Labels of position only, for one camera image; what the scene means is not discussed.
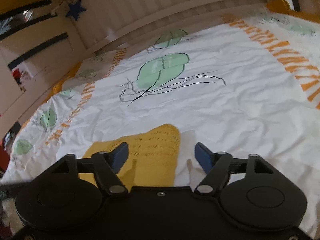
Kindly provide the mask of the yellow knitted garment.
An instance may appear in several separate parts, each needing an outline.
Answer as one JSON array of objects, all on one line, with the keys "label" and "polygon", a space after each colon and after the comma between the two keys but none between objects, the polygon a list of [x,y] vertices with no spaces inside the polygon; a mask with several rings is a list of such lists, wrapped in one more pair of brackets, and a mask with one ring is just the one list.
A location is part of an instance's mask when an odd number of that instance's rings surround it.
[{"label": "yellow knitted garment", "polygon": [[90,158],[100,151],[111,152],[122,142],[129,146],[129,157],[117,176],[128,190],[133,186],[174,185],[181,142],[180,131],[175,126],[163,124],[146,133],[96,141],[83,157]]}]

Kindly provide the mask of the white leaf-patterned duvet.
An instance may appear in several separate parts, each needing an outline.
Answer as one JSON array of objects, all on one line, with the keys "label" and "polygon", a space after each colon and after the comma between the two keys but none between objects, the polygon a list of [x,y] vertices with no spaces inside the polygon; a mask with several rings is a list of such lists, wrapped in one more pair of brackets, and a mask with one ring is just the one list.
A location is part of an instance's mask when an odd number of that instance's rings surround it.
[{"label": "white leaf-patterned duvet", "polygon": [[225,14],[84,60],[24,124],[1,184],[163,124],[181,135],[173,186],[204,177],[197,142],[256,153],[306,194],[300,226],[319,239],[319,24],[268,10]]}]

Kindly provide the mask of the dark blue star decoration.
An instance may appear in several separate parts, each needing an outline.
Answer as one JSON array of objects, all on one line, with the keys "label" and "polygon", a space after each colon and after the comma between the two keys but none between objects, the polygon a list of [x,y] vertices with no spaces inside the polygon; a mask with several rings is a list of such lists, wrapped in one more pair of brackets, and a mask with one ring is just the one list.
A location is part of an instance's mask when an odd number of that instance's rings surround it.
[{"label": "dark blue star decoration", "polygon": [[75,3],[69,3],[68,7],[69,11],[65,17],[72,17],[75,21],[78,21],[79,15],[87,10],[82,6],[82,0],[77,0]]}]

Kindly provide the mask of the white wooden bed frame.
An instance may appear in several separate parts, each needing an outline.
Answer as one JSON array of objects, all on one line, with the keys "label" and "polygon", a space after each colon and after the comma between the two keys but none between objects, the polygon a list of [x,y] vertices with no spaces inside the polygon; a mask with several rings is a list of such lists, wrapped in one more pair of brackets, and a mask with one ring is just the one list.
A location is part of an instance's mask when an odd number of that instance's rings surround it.
[{"label": "white wooden bed frame", "polygon": [[[1,19],[32,10],[35,18],[1,36],[1,135],[33,113],[32,105],[77,62],[101,48],[138,42],[220,12],[271,0],[82,0],[78,21],[65,17],[77,0],[1,0]],[[319,14],[319,0],[297,0]]]}]

